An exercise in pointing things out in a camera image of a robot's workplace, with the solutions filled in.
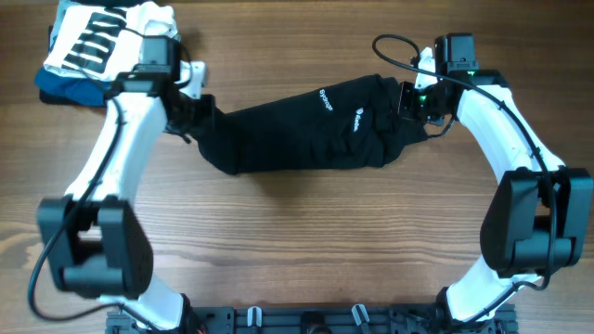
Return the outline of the black branded t-shirt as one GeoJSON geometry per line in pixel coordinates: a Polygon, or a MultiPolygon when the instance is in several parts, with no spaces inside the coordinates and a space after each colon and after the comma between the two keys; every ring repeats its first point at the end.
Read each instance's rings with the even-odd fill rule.
{"type": "Polygon", "coordinates": [[[213,109],[190,134],[227,174],[380,168],[428,138],[397,107],[397,80],[374,74],[235,112],[213,109]]]}

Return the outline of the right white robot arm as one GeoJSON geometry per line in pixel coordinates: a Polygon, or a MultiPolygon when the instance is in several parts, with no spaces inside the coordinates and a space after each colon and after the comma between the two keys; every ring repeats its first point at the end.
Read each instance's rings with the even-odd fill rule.
{"type": "Polygon", "coordinates": [[[481,255],[441,294],[442,329],[490,322],[519,290],[543,290],[584,249],[593,179],[569,168],[538,138],[497,70],[482,70],[469,33],[449,33],[418,49],[400,88],[408,121],[466,127],[489,162],[497,190],[480,231],[481,255]]]}

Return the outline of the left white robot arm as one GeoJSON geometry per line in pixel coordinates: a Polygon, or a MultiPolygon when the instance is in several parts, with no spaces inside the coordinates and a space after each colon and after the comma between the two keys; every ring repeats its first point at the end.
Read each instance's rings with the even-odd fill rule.
{"type": "Polygon", "coordinates": [[[205,333],[188,297],[153,274],[153,252],[133,203],[157,138],[185,137],[200,108],[205,66],[182,64],[185,47],[173,37],[144,35],[140,61],[105,88],[107,115],[87,163],[60,199],[43,199],[37,224],[45,244],[36,261],[27,302],[49,322],[90,315],[48,315],[35,301],[43,265],[55,287],[96,299],[96,311],[118,308],[147,333],[205,333]]]}

